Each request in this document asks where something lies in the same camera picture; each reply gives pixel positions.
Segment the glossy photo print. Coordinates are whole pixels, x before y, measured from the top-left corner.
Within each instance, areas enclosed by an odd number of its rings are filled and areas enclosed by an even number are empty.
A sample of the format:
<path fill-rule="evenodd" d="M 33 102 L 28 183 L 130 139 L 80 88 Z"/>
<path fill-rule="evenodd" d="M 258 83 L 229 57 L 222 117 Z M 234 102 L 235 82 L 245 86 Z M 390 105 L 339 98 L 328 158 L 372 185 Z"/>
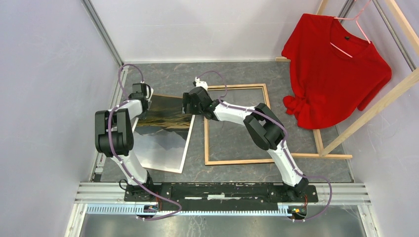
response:
<path fill-rule="evenodd" d="M 133 151 L 144 168 L 182 173 L 195 117 L 181 109 L 179 96 L 152 96 L 145 119 L 133 130 Z"/>

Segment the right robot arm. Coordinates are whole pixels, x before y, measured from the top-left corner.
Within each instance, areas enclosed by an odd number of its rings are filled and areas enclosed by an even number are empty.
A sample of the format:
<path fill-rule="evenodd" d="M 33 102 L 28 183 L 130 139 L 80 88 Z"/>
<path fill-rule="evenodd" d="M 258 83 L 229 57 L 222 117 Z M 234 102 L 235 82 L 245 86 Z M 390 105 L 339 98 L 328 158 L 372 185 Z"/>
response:
<path fill-rule="evenodd" d="M 260 103 L 255 107 L 245 107 L 227 103 L 221 99 L 213 100 L 201 86 L 183 93 L 182 112 L 184 114 L 203 115 L 208 120 L 228 121 L 244 126 L 253 142 L 267 151 L 282 176 L 286 197 L 299 201 L 305 196 L 309 181 L 304 177 L 292 157 L 286 139 L 288 133 L 270 110 Z"/>

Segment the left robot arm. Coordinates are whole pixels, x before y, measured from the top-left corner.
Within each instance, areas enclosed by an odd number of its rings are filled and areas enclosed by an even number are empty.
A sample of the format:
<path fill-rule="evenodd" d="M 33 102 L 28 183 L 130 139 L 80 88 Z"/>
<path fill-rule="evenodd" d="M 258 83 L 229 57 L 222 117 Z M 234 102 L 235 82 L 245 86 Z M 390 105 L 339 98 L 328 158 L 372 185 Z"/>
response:
<path fill-rule="evenodd" d="M 141 165 L 133 151 L 133 125 L 139 116 L 149 110 L 153 89 L 145 83 L 132 85 L 128 99 L 110 110 L 97 111 L 95 118 L 95 147 L 99 153 L 111 158 L 125 175 L 125 192 L 128 198 L 150 201 L 155 187 L 148 171 Z"/>

